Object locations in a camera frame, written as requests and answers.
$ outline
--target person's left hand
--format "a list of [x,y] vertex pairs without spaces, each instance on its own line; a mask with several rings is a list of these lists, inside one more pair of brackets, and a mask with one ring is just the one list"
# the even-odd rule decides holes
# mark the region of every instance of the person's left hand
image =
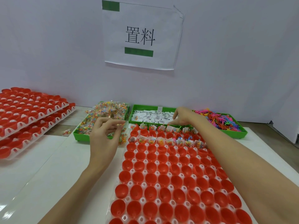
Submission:
[[[125,121],[118,119],[99,117],[96,120],[89,136],[89,169],[100,173],[109,166],[116,153],[123,124],[125,124]],[[114,132],[113,139],[107,138],[107,135],[112,132]]]

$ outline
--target egg tray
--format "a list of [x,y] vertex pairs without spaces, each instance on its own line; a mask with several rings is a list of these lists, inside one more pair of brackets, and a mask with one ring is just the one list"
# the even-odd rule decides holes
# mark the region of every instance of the egg tray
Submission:
[[73,113],[75,109],[75,106],[68,106],[62,109],[64,112],[47,116],[0,141],[0,159],[11,160],[15,158],[48,130]]
[[0,93],[0,141],[69,105],[59,95],[2,91],[6,93]]
[[209,149],[127,144],[106,224],[251,224]]

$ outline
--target chinese character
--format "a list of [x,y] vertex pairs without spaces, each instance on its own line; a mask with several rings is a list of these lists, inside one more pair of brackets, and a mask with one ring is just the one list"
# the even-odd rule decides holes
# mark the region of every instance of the chinese character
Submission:
[[152,32],[150,32],[149,30],[147,30],[146,28],[144,29],[144,30],[142,30],[142,32],[143,32],[143,38],[142,38],[142,40],[143,40],[143,44],[145,44],[145,41],[155,41],[155,39],[153,39],[153,37],[154,37],[154,29],[152,30]]
[[126,32],[128,33],[128,41],[126,42],[139,43],[137,42],[137,34],[139,34],[139,27],[127,26]]

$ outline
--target hand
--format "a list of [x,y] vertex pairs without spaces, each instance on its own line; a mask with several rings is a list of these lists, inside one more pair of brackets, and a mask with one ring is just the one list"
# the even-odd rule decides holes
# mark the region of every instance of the hand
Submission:
[[170,122],[169,124],[170,125],[192,124],[191,121],[192,121],[192,117],[194,115],[197,115],[197,114],[195,112],[193,112],[192,110],[190,110],[186,107],[178,107],[173,115],[174,120],[172,122]]
[[[116,153],[123,124],[125,124],[124,120],[101,117],[97,119],[89,137],[89,169],[96,173],[100,173],[109,166]],[[112,132],[115,133],[113,139],[110,140],[107,138],[107,135]]]

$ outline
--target white paper sign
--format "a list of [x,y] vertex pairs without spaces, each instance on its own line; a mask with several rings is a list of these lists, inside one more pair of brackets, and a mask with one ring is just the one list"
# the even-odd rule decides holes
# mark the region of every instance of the white paper sign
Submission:
[[102,1],[105,62],[173,70],[184,15],[177,9]]

